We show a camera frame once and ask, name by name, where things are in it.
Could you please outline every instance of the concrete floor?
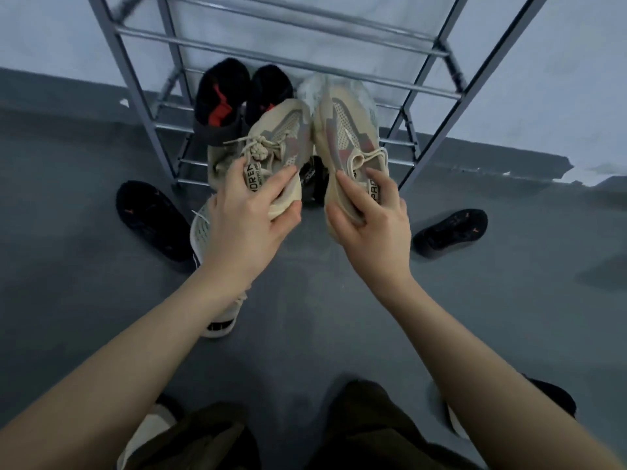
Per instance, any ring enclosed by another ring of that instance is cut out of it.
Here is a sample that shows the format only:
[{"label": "concrete floor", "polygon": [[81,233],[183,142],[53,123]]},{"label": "concrete floor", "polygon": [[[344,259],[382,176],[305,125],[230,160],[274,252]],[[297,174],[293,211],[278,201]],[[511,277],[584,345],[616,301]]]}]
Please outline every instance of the concrete floor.
[{"label": "concrete floor", "polygon": [[[170,194],[142,130],[0,111],[0,424],[173,292],[172,270],[118,220],[139,179]],[[199,204],[199,187],[176,199]],[[564,387],[578,420],[627,461],[627,199],[570,185],[427,168],[415,230],[465,207],[486,236],[412,258],[433,297],[521,372]],[[442,423],[409,341],[326,234],[320,209],[258,278],[231,336],[201,340],[168,386],[187,410],[246,403],[266,468],[302,467],[333,390],[381,383],[427,439],[480,461]]]}]

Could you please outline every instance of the right hand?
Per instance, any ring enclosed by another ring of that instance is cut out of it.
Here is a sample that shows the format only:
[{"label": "right hand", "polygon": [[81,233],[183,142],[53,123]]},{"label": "right hand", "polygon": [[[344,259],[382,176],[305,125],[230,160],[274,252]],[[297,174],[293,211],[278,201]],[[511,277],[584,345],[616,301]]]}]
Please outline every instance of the right hand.
[{"label": "right hand", "polygon": [[366,173],[379,185],[380,204],[345,173],[337,172],[346,196],[364,214],[363,226],[353,224],[335,202],[327,204],[326,210],[353,268],[372,292],[379,294],[413,281],[410,219],[394,180],[372,168]]}]

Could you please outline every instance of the shoe rack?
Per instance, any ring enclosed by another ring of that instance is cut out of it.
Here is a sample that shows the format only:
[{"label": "shoe rack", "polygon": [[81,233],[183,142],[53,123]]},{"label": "shoe rack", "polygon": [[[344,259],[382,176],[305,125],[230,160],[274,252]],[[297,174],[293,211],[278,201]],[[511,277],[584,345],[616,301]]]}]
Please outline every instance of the shoe rack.
[{"label": "shoe rack", "polygon": [[[189,160],[185,157],[189,150],[192,135],[194,134],[191,125],[175,125],[160,121],[160,113],[163,109],[177,109],[192,112],[194,110],[194,95],[190,90],[188,75],[191,73],[202,74],[205,72],[205,69],[186,66],[184,64],[183,57],[181,56],[181,47],[190,47],[224,55],[231,55],[239,59],[269,62],[278,66],[288,66],[300,70],[343,76],[349,79],[357,79],[360,81],[403,89],[406,91],[406,98],[402,105],[378,103],[380,108],[390,109],[397,112],[396,119],[389,130],[387,137],[381,138],[380,142],[383,145],[401,145],[410,148],[413,151],[413,161],[389,158],[389,163],[391,164],[406,165],[408,167],[408,172],[399,184],[399,188],[401,189],[401,192],[403,192],[409,187],[409,185],[412,184],[420,171],[425,167],[425,164],[436,152],[442,141],[446,138],[446,135],[455,125],[455,122],[457,122],[464,110],[466,110],[470,102],[472,102],[476,94],[481,90],[482,86],[488,78],[490,78],[494,70],[496,70],[501,60],[503,60],[510,48],[514,45],[531,20],[536,16],[537,12],[544,5],[546,0],[527,0],[525,2],[519,13],[515,16],[512,23],[497,42],[496,46],[492,49],[491,53],[486,57],[481,67],[469,83],[466,82],[447,41],[447,38],[452,31],[455,22],[459,18],[461,11],[466,5],[467,0],[455,0],[437,36],[429,36],[427,34],[404,29],[402,27],[378,23],[369,19],[344,15],[284,0],[246,0],[247,2],[250,2],[250,8],[242,8],[240,5],[232,5],[229,3],[229,0],[220,0],[220,3],[210,0],[157,0],[164,28],[164,34],[162,34],[158,32],[135,29],[125,25],[125,21],[142,1],[143,0],[121,0],[117,6],[109,7],[106,0],[89,0],[96,19],[100,24],[100,28],[105,35],[106,42],[114,55],[115,62],[117,63],[121,75],[129,89],[130,99],[146,129],[157,158],[159,159],[165,174],[168,176],[168,179],[173,185],[192,184],[208,187],[206,182],[187,179],[181,175],[182,164],[204,167],[207,166],[206,162]],[[341,70],[309,62],[277,57],[270,54],[247,51],[237,47],[222,46],[210,42],[185,39],[181,38],[176,33],[170,12],[170,5],[173,3],[188,3],[200,8],[206,8],[208,12],[211,10],[230,12],[247,17],[272,21],[279,24],[288,24],[305,30],[324,32],[333,36],[357,39],[364,42],[386,46],[390,49],[402,49],[409,51],[410,53],[420,53],[426,56],[426,60],[423,63],[422,68],[419,70],[416,80],[413,83],[409,83],[397,79],[383,78],[373,74],[363,74],[359,72]],[[322,27],[317,23],[306,23],[300,19],[288,20],[281,17],[275,17],[274,15],[269,15],[267,12],[261,13],[255,11],[254,6],[261,5],[282,8],[292,12],[305,14],[308,17],[311,17],[311,19],[325,19],[342,25],[349,23],[361,28],[366,28],[373,34],[360,34],[342,27],[331,27],[327,25]],[[376,36],[377,33],[396,34],[397,39],[403,39],[404,41],[379,38]],[[172,55],[172,60],[174,62],[174,69],[166,79],[166,82],[164,83],[161,91],[158,93],[156,100],[152,102],[152,104],[149,104],[146,100],[145,92],[142,90],[139,80],[137,79],[136,71],[130,61],[129,54],[124,45],[124,37],[149,39],[155,42],[166,43],[169,46],[170,54]],[[427,42],[427,44],[430,44],[431,47],[424,49],[419,48],[415,44],[416,40]],[[455,90],[438,89],[424,85],[427,75],[438,58],[443,59],[448,73],[451,76],[451,80],[453,81],[453,85],[455,86]],[[177,83],[181,88],[183,103],[172,102],[170,100],[172,89]],[[429,139],[429,141],[426,142],[425,145],[421,145],[418,141],[418,136],[416,135],[416,130],[410,115],[411,105],[418,93],[455,100],[455,104],[444,118],[435,134]],[[398,139],[398,132],[403,124],[407,129],[406,138],[408,138],[408,140]],[[170,155],[168,155],[165,151],[159,138],[158,132],[160,130],[174,130],[185,134],[184,141],[178,150],[174,164],[170,161]]]}]

